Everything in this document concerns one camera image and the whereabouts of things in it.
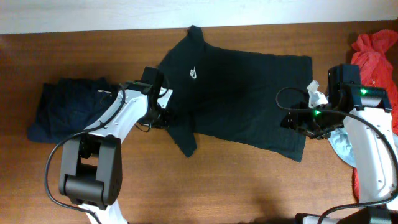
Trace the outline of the black t-shirt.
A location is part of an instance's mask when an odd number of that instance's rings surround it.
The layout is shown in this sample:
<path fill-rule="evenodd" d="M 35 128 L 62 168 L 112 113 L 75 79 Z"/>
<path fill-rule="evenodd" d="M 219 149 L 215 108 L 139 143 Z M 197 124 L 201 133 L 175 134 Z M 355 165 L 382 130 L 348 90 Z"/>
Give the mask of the black t-shirt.
<path fill-rule="evenodd" d="M 288 88 L 303 90 L 313 79 L 310 57 L 222 49 L 191 26 L 159 71 L 172 89 L 167 131 L 187 157 L 199 133 L 302 160 L 305 137 L 281 123 L 302 100 Z"/>

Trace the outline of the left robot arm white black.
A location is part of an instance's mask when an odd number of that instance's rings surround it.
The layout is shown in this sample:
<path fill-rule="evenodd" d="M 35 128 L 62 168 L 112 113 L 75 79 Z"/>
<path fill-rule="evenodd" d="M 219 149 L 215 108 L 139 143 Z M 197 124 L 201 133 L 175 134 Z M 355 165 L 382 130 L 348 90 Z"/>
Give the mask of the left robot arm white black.
<path fill-rule="evenodd" d="M 121 144 L 137 124 L 146 131 L 165 128 L 173 91 L 165 75 L 147 67 L 140 80 L 126 82 L 115 101 L 91 125 L 60 143 L 58 190 L 70 208 L 91 223 L 126 223 L 118 195 L 123 182 Z"/>

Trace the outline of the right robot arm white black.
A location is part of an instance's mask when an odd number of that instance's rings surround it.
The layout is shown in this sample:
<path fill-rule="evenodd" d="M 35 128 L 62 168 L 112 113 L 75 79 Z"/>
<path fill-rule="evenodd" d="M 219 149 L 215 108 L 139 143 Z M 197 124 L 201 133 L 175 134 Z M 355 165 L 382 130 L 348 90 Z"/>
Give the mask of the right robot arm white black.
<path fill-rule="evenodd" d="M 385 89 L 361 84 L 357 65 L 328 71 L 328 93 L 312 81 L 302 90 L 305 101 L 287 108 L 284 128 L 323 139 L 345 128 L 359 176 L 359 203 L 332 207 L 321 215 L 298 213 L 295 223 L 397 223 L 397 149 L 392 106 Z"/>

